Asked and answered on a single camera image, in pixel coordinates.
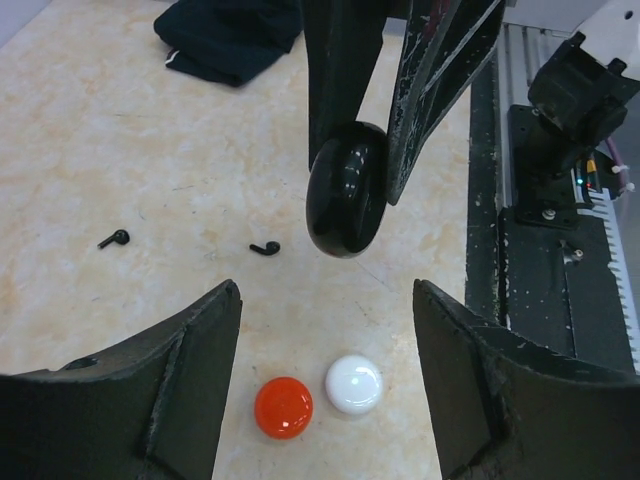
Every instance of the earbud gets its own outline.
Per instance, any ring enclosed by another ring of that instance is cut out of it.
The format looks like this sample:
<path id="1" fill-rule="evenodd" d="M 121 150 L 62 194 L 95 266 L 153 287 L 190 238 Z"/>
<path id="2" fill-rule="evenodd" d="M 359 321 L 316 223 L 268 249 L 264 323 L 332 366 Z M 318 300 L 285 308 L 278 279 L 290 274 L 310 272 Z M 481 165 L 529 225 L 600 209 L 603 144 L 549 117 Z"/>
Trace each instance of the earbud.
<path id="1" fill-rule="evenodd" d="M 275 255 L 280 251 L 280 244 L 278 242 L 267 242 L 267 248 L 259 247 L 258 245 L 254 245 L 253 243 L 249 245 L 249 248 L 260 255 L 264 255 L 265 257 L 270 257 Z"/>
<path id="2" fill-rule="evenodd" d="M 116 230 L 113 235 L 100 242 L 98 244 L 98 248 L 102 250 L 104 247 L 113 242 L 116 242 L 118 245 L 126 245 L 127 243 L 129 243 L 129 240 L 131 240 L 129 232 L 127 232 L 126 230 Z"/>
<path id="3" fill-rule="evenodd" d="M 386 134 L 368 123 L 348 123 L 324 143 L 307 190 L 307 228 L 320 250 L 349 258 L 369 246 L 387 205 L 387 157 Z"/>

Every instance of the black cloth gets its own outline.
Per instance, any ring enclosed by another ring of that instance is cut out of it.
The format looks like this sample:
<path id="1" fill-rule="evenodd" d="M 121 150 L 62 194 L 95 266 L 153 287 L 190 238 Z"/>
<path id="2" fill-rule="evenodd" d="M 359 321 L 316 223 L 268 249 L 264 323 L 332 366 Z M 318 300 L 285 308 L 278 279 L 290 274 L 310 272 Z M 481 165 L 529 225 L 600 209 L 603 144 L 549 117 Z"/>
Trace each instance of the black cloth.
<path id="1" fill-rule="evenodd" d="M 291 51 L 302 15 L 298 0 L 180 0 L 153 28 L 167 67 L 239 87 Z"/>

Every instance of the floor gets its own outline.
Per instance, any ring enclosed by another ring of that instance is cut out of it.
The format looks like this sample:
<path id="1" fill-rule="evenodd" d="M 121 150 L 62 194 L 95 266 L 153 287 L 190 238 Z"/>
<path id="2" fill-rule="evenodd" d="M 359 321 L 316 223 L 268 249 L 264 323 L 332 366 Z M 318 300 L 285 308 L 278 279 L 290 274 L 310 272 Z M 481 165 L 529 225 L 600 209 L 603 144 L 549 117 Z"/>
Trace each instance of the floor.
<path id="1" fill-rule="evenodd" d="M 0 371 L 60 368 L 233 278 L 244 310 L 216 480 L 439 479 L 411 289 L 425 278 L 463 297 L 468 94 L 370 249 L 332 259 L 304 218 L 304 40 L 232 90 L 164 67 L 151 25 L 166 7 L 54 0 L 0 49 Z M 385 39 L 362 119 L 386 125 L 400 50 Z M 99 251 L 119 228 L 131 243 Z M 247 248 L 268 240 L 278 256 Z M 377 363 L 386 384 L 357 420 L 322 386 L 346 353 Z M 316 407 L 288 442 L 252 416 L 280 375 L 306 383 Z"/>

